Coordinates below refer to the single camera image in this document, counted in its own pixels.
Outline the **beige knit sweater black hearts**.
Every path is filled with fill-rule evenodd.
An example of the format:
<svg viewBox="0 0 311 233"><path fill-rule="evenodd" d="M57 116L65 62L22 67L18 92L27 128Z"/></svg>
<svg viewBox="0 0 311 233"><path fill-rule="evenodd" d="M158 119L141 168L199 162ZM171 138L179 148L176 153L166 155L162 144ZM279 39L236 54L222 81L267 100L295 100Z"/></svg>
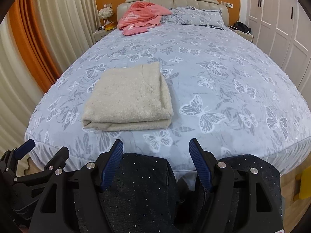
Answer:
<svg viewBox="0 0 311 233"><path fill-rule="evenodd" d="M170 91L159 62L103 73L87 100L84 128L103 131L166 129L173 118Z"/></svg>

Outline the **yellow stool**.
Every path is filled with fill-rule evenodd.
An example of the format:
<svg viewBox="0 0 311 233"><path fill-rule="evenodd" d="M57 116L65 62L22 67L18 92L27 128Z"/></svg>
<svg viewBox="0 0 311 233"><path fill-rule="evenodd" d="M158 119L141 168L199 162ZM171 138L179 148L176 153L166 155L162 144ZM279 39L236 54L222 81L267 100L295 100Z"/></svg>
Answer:
<svg viewBox="0 0 311 233"><path fill-rule="evenodd" d="M295 177L300 182L299 193L294 196L294 201L310 198L311 196L311 166L304 169Z"/></svg>

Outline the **dark sparkly trousers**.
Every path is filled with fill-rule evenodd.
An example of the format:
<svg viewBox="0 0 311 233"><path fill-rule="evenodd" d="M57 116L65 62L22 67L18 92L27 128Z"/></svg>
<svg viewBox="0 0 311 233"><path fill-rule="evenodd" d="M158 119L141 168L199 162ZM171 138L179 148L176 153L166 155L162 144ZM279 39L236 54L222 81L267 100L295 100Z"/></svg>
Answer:
<svg viewBox="0 0 311 233"><path fill-rule="evenodd" d="M100 200L113 232L190 232L194 195L167 160L125 154Z"/></svg>

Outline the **left white nightstand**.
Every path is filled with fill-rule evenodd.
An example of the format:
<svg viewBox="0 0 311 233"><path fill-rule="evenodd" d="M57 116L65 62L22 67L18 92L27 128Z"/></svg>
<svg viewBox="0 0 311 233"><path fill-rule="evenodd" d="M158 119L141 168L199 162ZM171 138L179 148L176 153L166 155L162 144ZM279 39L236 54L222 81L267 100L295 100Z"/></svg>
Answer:
<svg viewBox="0 0 311 233"><path fill-rule="evenodd" d="M96 32L93 33L93 37L94 37L95 42L100 41L105 36L107 36L108 34L113 32L114 30L116 30L116 27L111 29L111 30L97 30Z"/></svg>

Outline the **white nightstand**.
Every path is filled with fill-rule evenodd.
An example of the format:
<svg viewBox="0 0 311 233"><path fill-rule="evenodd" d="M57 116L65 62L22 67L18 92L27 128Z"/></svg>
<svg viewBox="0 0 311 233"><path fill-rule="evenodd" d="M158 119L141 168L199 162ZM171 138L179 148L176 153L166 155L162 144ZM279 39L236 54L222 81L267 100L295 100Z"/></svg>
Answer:
<svg viewBox="0 0 311 233"><path fill-rule="evenodd" d="M94 37L95 42L100 41L105 36L107 36L108 34L113 32L114 30L116 30L116 27L111 29L111 30L97 30L96 32L93 33L93 37Z"/></svg>
<svg viewBox="0 0 311 233"><path fill-rule="evenodd" d="M240 30L238 30L237 28L235 28L233 26L229 26L229 29L232 30L233 32L235 32L236 34L238 34L239 36L243 37L244 39L246 39L246 40L250 41L251 43L253 43L253 35L252 34L240 31Z"/></svg>

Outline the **bed with butterfly grey cover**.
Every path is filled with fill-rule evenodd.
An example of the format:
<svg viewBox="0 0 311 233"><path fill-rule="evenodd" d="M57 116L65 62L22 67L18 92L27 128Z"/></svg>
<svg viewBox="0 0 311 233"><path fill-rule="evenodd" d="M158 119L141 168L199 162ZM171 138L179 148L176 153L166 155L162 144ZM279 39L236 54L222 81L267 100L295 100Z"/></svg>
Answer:
<svg viewBox="0 0 311 233"><path fill-rule="evenodd" d="M167 129L106 132L85 129L85 102L111 68L158 62L172 97ZM281 174L310 153L310 110L279 66L230 30L164 24L124 36L115 30L77 59L43 96L25 139L43 168L61 147L67 170L81 168L115 140L125 153L166 158L177 173L194 171L188 143L197 138L216 158L252 154Z"/></svg>

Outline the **orange curtain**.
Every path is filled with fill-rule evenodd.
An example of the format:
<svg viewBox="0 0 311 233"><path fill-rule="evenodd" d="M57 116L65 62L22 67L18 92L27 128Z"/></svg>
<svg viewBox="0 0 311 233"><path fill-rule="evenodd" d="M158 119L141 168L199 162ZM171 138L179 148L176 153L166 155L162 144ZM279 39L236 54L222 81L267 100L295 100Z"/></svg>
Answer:
<svg viewBox="0 0 311 233"><path fill-rule="evenodd" d="M39 28L35 1L15 0L8 15L18 51L39 88L46 93L60 73Z"/></svg>

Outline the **folded pink garment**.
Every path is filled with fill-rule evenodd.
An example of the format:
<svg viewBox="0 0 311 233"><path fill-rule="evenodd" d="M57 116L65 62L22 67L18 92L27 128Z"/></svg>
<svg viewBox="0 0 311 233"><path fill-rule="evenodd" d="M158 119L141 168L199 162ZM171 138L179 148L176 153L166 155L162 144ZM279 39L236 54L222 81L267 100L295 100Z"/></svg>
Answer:
<svg viewBox="0 0 311 233"><path fill-rule="evenodd" d="M146 27L128 27L123 30L123 35L124 36L132 36L132 35L137 35L141 33L148 32L148 29Z"/></svg>

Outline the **cream pleated curtain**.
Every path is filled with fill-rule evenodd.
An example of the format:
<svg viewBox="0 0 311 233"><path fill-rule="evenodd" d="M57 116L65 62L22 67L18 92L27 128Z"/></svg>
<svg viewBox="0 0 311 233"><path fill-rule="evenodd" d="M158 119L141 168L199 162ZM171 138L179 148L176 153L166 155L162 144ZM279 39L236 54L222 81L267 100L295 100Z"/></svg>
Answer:
<svg viewBox="0 0 311 233"><path fill-rule="evenodd" d="M18 51L8 11L15 0L1 0L1 151L24 140L29 118L43 96ZM39 28L61 74L95 40L100 26L95 0L36 0Z"/></svg>

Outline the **right white nightstand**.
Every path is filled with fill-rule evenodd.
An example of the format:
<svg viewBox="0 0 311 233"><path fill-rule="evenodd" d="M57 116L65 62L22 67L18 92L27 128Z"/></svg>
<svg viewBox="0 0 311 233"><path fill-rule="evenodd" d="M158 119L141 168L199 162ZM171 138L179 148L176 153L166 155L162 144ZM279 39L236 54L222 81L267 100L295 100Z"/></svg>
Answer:
<svg viewBox="0 0 311 233"><path fill-rule="evenodd" d="M235 28L233 26L229 26L229 29L232 30L233 32L235 32L236 34L238 34L239 36L243 37L244 39L246 39L246 40L250 41L251 43L253 43L253 35L252 34L240 31L240 30L238 30L237 28Z"/></svg>

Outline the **black bag on nightstand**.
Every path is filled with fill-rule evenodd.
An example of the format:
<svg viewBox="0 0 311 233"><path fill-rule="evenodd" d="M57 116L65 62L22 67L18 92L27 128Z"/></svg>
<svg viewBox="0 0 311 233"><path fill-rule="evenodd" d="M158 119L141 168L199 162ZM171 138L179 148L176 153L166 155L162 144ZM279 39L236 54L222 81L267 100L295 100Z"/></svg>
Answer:
<svg viewBox="0 0 311 233"><path fill-rule="evenodd" d="M247 25L245 25L244 23L240 22L240 21L236 21L234 24L233 24L233 27L236 29L236 30L239 30L243 33L246 33L246 34L251 34L252 33L252 29L249 28Z"/></svg>

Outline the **pink hoodie garment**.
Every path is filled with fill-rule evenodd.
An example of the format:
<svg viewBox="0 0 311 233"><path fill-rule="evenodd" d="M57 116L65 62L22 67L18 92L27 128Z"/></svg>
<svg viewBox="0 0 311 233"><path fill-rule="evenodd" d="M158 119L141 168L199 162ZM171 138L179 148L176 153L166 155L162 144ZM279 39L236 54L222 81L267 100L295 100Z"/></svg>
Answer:
<svg viewBox="0 0 311 233"><path fill-rule="evenodd" d="M171 10L151 2L135 2L118 20L118 29L128 27L153 27L161 23L162 16L171 15Z"/></svg>

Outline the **grey butterfly pillow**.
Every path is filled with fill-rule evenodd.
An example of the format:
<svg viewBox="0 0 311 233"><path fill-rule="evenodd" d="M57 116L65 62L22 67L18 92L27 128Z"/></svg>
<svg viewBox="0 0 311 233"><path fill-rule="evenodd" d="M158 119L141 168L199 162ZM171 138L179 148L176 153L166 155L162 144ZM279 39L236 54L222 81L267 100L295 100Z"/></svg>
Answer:
<svg viewBox="0 0 311 233"><path fill-rule="evenodd" d="M172 14L162 16L162 24L180 24L228 30L222 19L221 10L197 9L193 6L177 7L170 10Z"/></svg>

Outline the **beige padded headboard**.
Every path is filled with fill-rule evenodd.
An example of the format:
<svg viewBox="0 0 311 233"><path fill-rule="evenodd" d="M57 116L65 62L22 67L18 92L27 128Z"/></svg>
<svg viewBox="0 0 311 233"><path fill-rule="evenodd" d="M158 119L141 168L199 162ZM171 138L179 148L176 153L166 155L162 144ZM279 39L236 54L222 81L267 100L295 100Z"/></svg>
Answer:
<svg viewBox="0 0 311 233"><path fill-rule="evenodd" d="M117 21L122 18L124 13L130 8L131 4L141 1L159 4L167 9L192 6L200 10L220 10L225 26L229 26L228 9L224 5L220 4L217 0L126 0L124 3L121 3L117 6Z"/></svg>

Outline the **wall switch panel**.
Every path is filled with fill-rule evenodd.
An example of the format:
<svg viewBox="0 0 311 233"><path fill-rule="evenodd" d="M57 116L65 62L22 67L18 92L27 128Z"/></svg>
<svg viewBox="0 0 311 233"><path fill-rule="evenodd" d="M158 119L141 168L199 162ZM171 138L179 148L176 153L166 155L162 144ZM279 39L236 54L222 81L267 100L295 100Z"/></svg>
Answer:
<svg viewBox="0 0 311 233"><path fill-rule="evenodd" d="M232 3L228 3L228 2L224 2L224 1L221 1L221 4L228 7L228 8L233 8L233 4Z"/></svg>

